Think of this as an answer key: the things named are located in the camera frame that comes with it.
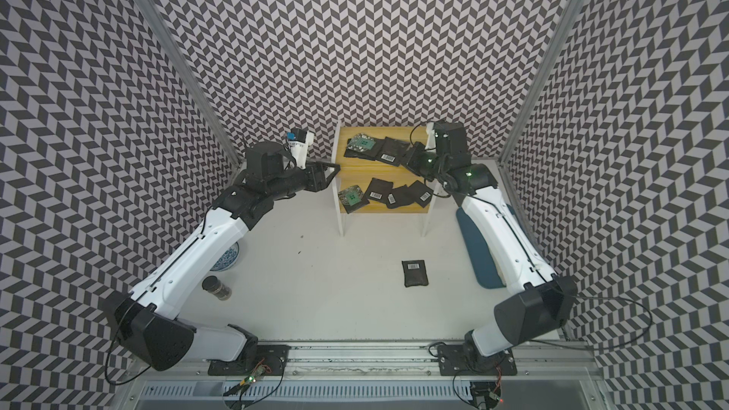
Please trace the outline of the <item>green floral tea bag lower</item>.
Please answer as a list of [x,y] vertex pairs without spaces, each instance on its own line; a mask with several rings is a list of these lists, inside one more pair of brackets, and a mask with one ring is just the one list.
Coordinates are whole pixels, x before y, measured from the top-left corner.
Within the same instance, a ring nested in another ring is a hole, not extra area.
[[359,185],[349,186],[338,193],[338,199],[346,214],[352,214],[369,204]]

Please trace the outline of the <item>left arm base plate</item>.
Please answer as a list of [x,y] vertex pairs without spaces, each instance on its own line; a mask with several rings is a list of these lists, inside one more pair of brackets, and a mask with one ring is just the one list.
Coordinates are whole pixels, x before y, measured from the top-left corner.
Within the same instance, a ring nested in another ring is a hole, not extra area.
[[259,345],[255,349],[245,349],[231,362],[211,361],[207,375],[213,377],[243,377],[263,366],[264,377],[281,376],[288,362],[290,346],[283,344]]

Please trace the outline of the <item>green floral tea bag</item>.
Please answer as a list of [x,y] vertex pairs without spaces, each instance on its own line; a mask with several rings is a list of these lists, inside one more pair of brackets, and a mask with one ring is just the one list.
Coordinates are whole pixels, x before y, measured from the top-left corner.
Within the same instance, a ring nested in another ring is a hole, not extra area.
[[369,204],[359,185],[349,186],[338,193],[338,199],[346,214],[352,214]]
[[347,143],[347,149],[359,154],[370,153],[376,146],[377,140],[367,134],[359,133]]

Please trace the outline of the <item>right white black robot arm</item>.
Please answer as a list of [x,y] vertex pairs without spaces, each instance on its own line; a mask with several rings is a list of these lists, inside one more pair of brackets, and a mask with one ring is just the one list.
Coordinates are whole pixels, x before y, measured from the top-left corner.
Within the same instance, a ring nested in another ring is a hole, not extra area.
[[576,300],[570,276],[559,276],[520,227],[489,168],[474,163],[460,123],[435,121],[427,142],[407,151],[404,167],[436,180],[476,228],[508,297],[495,305],[480,328],[464,337],[464,353],[475,364],[496,363],[506,351],[565,326]]

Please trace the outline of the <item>blue white ceramic bowl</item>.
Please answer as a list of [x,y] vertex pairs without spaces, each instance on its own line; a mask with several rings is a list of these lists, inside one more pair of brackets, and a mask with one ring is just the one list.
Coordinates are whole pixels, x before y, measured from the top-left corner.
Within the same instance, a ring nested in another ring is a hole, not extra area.
[[215,263],[215,265],[211,268],[212,273],[222,273],[223,271],[227,271],[237,263],[237,260],[239,258],[240,254],[240,246],[236,242],[234,243],[220,258],[218,258],[218,261]]

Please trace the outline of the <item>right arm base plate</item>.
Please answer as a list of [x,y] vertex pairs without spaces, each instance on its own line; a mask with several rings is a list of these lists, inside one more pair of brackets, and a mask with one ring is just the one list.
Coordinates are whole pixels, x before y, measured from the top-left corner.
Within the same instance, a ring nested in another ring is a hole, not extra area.
[[475,348],[465,344],[438,344],[429,352],[435,356],[440,375],[455,377],[457,375],[474,376],[516,376],[516,359],[512,351],[501,351],[492,356],[482,356]]

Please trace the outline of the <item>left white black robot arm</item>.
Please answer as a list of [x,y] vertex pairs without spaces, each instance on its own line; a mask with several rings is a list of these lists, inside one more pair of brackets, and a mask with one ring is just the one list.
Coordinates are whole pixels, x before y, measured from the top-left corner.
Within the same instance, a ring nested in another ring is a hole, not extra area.
[[112,344],[157,371],[182,361],[252,360],[258,343],[254,334],[236,325],[195,326],[180,319],[183,306],[224,252],[250,233],[277,201],[302,191],[324,191],[340,170],[337,163],[310,161],[305,152],[292,152],[278,142],[251,147],[246,169],[167,260],[130,292],[112,292],[102,301]]

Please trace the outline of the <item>teal tray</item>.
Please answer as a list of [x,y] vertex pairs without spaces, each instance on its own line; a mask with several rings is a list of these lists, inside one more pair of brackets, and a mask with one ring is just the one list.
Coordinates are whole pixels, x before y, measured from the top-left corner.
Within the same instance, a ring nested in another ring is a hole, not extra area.
[[457,209],[456,218],[478,284],[487,290],[504,289],[505,284],[499,275],[487,241],[476,223],[467,216],[463,208]]

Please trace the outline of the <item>dark spice jar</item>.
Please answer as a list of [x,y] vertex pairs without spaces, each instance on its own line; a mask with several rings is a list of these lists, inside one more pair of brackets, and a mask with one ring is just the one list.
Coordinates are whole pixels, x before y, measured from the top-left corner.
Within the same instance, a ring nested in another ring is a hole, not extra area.
[[232,296],[232,290],[214,275],[205,277],[201,282],[201,286],[205,292],[210,293],[220,301],[226,301]]

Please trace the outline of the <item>green floral tea bag top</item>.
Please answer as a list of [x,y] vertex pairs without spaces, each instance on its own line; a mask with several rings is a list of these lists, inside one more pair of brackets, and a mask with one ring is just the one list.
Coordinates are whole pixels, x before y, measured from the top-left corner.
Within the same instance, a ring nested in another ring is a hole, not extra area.
[[359,154],[370,153],[376,146],[377,140],[367,134],[359,133],[347,143],[347,149]]

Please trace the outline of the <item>aluminium front rail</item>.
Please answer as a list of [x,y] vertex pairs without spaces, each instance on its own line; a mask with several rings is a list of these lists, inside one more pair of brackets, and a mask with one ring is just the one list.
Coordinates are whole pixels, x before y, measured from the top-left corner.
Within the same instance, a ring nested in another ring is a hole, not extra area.
[[[440,375],[438,362],[427,342],[288,342],[288,362],[281,376],[288,380],[348,379],[475,379],[588,381],[603,373],[582,344],[531,341],[510,349],[516,359],[516,376]],[[208,376],[212,360],[184,360],[165,373]]]

